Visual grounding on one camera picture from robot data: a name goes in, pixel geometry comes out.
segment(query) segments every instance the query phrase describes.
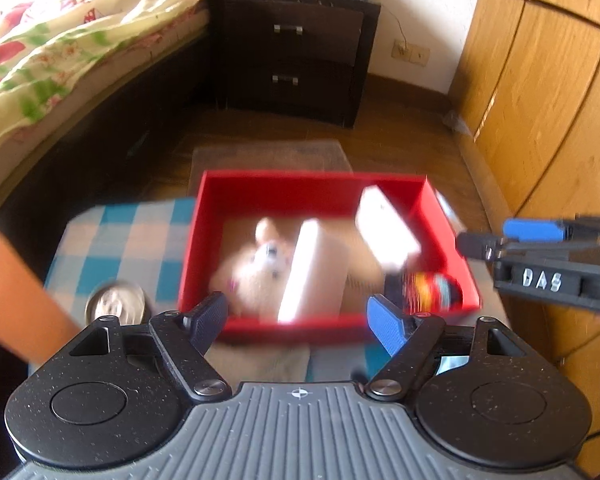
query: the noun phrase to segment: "drawer handle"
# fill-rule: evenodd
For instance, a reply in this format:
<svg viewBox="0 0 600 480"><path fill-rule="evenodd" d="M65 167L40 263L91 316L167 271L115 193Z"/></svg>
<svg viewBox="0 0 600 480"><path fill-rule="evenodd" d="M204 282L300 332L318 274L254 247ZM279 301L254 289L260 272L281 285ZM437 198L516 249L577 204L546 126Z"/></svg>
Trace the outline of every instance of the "drawer handle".
<svg viewBox="0 0 600 480"><path fill-rule="evenodd" d="M280 34L283 30L294 30L298 36L302 36L304 28L302 25L274 25L273 32Z"/></svg>
<svg viewBox="0 0 600 480"><path fill-rule="evenodd" d="M300 78L294 77L291 75L274 74L271 76L271 81L274 84L278 84L280 82L286 82L286 83L291 83L293 86L298 86L298 83L300 82Z"/></svg>

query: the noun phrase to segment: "mattress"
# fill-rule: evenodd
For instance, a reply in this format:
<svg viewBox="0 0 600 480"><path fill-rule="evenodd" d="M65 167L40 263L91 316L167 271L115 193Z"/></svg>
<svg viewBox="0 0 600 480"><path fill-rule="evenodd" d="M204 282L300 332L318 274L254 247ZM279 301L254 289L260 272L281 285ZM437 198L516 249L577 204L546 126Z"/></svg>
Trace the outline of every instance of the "mattress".
<svg viewBox="0 0 600 480"><path fill-rule="evenodd" d="M37 161L72 127L136 75L206 34L208 9L198 5L158 32L108 57L39 122L17 130L0 146L0 206Z"/></svg>

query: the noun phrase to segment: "nightstand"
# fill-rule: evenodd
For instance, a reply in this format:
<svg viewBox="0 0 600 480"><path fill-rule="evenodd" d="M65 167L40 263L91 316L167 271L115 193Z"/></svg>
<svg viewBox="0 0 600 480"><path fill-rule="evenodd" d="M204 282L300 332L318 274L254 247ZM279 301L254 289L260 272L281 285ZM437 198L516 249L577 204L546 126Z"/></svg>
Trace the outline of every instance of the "nightstand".
<svg viewBox="0 0 600 480"><path fill-rule="evenodd" d="M353 127L380 5L371 0L211 0L221 107Z"/></svg>

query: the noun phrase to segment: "can lid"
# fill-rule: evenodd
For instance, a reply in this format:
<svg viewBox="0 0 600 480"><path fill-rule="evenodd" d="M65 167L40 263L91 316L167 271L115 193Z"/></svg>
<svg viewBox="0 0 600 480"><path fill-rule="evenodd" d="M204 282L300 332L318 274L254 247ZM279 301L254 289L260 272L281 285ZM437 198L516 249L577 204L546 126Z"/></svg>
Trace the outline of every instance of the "can lid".
<svg viewBox="0 0 600 480"><path fill-rule="evenodd" d="M142 323L146 302L139 286L116 281L96 290L85 309L85 321L91 323L100 316L116 316L122 325Z"/></svg>

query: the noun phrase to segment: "drawer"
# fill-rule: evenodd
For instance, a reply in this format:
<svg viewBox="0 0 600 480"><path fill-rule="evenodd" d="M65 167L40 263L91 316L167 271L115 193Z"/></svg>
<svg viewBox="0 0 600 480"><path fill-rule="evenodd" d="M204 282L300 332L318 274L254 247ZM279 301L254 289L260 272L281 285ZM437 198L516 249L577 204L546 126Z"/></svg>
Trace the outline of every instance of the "drawer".
<svg viewBox="0 0 600 480"><path fill-rule="evenodd" d="M227 99L230 105L271 103L337 116L347 106L351 75L347 65L320 61L243 66L228 75Z"/></svg>
<svg viewBox="0 0 600 480"><path fill-rule="evenodd" d="M224 12L224 44L233 59L356 62L362 12L272 0L231 0Z"/></svg>

